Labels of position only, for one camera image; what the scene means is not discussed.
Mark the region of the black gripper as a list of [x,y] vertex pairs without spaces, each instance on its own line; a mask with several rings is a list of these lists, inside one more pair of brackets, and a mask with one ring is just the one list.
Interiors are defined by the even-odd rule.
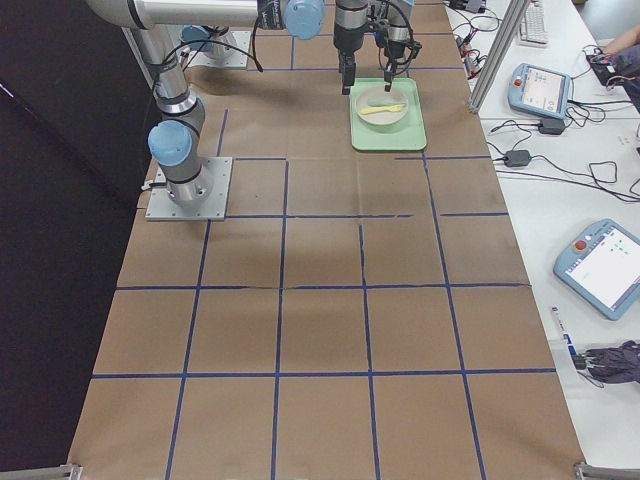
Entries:
[[421,50],[421,43],[413,35],[411,25],[403,19],[379,19],[374,22],[377,47],[387,60],[383,70],[384,90],[390,92],[396,74],[396,65],[411,63]]
[[349,95],[355,83],[355,52],[363,45],[367,10],[367,4],[337,4],[335,7],[333,44],[338,51],[343,95]]

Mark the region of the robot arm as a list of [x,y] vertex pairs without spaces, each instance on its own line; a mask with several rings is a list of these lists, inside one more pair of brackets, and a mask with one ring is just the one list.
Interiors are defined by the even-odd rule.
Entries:
[[389,92],[394,78],[406,71],[422,45],[410,23],[414,1],[336,1],[333,44],[338,53],[342,94],[349,95],[356,79],[356,52],[366,34],[372,34],[379,52],[384,89]]
[[[152,93],[164,118],[176,118],[200,130],[204,108],[188,86],[171,42],[170,25],[249,26],[253,30],[285,30],[291,37],[317,36],[325,17],[321,1],[91,1],[89,8],[103,20],[130,32],[134,50],[151,76]],[[338,1],[335,4],[333,45],[338,54],[342,92],[355,84],[356,53],[371,33],[387,60],[384,86],[392,87],[402,66],[412,63],[421,45],[410,23],[410,1]]]

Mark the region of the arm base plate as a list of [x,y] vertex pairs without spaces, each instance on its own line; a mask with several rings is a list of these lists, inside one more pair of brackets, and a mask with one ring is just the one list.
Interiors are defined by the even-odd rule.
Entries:
[[240,69],[247,67],[250,52],[251,32],[248,30],[228,31],[223,35],[210,37],[213,43],[197,52],[198,46],[190,54],[190,66],[206,66],[218,69]]
[[233,159],[201,157],[199,175],[190,183],[169,182],[160,167],[148,182],[150,221],[223,221],[226,217]]

